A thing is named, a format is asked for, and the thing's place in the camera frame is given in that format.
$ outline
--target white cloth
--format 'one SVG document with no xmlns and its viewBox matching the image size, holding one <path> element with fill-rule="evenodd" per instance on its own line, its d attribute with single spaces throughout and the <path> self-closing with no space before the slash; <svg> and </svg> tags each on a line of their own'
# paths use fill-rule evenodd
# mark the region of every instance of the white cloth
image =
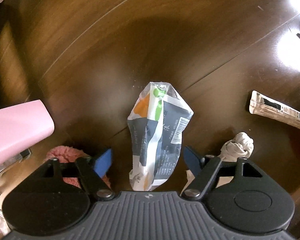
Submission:
<svg viewBox="0 0 300 240">
<path fill-rule="evenodd" d="M 249 158 L 252 151 L 253 139 L 245 132 L 241 132 L 223 145 L 218 157 L 225 162 L 236 162 L 238 157 Z"/>
<path fill-rule="evenodd" d="M 225 162 L 236 162 L 238 157 L 249 158 L 252 151 L 253 139 L 251 139 L 245 132 L 241 132 L 222 146 L 221 153 L 218 157 Z M 187 170 L 186 172 L 188 182 L 182 191 L 184 191 L 194 180 L 192 172 L 190 170 Z M 232 179 L 233 177 L 220 177 L 217 187 L 229 183 Z"/>
</svg>

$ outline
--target crumpled plastic bag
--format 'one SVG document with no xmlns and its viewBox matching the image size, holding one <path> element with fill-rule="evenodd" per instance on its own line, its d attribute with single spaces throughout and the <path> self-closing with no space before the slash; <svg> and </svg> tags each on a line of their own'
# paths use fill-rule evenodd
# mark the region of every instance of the crumpled plastic bag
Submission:
<svg viewBox="0 0 300 240">
<path fill-rule="evenodd" d="M 249 158 L 253 152 L 253 139 L 245 132 L 238 133 L 232 140 L 227 141 L 221 148 L 221 153 L 218 156 L 224 162 L 236 162 L 239 157 Z M 190 170 L 187 170 L 188 182 L 183 188 L 184 191 L 194 180 L 194 175 Z M 229 183 L 233 177 L 220 177 L 217 187 Z"/>
<path fill-rule="evenodd" d="M 129 117 L 133 190 L 149 191 L 173 173 L 180 156 L 182 132 L 193 111 L 169 83 L 150 82 Z"/>
</svg>

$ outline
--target metal screw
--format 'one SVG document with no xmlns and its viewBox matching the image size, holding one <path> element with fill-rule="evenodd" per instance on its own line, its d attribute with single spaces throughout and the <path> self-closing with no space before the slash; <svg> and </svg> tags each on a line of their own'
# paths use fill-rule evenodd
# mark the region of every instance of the metal screw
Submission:
<svg viewBox="0 0 300 240">
<path fill-rule="evenodd" d="M 101 189 L 101 190 L 98 190 L 97 196 L 102 197 L 102 198 L 108 198 L 108 197 L 112 196 L 112 191 L 109 189 Z"/>
<path fill-rule="evenodd" d="M 197 189 L 186 189 L 184 193 L 187 197 L 197 197 L 200 195 L 200 191 Z"/>
</svg>

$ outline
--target paper packaging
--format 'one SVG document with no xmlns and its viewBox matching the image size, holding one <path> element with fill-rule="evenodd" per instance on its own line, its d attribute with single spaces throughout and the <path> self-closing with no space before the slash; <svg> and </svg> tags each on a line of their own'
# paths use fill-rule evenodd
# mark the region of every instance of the paper packaging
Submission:
<svg viewBox="0 0 300 240">
<path fill-rule="evenodd" d="M 133 190 L 149 191 L 172 174 L 180 156 L 182 131 L 193 111 L 171 84 L 150 82 L 128 117 L 132 139 Z"/>
<path fill-rule="evenodd" d="M 266 116 L 300 129 L 299 111 L 266 97 L 255 90 L 253 90 L 251 95 L 249 111 L 251 114 Z"/>
</svg>

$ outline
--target gray ribbed plate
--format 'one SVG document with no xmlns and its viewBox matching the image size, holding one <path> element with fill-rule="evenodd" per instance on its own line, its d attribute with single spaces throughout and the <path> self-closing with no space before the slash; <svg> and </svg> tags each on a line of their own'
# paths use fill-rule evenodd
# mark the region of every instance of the gray ribbed plate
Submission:
<svg viewBox="0 0 300 240">
<path fill-rule="evenodd" d="M 269 236 L 247 236 L 215 222 L 200 202 L 176 192 L 124 191 L 109 202 L 97 202 L 84 220 L 55 236 L 26 236 L 16 231 L 5 240 L 293 240 L 285 231 Z"/>
</svg>

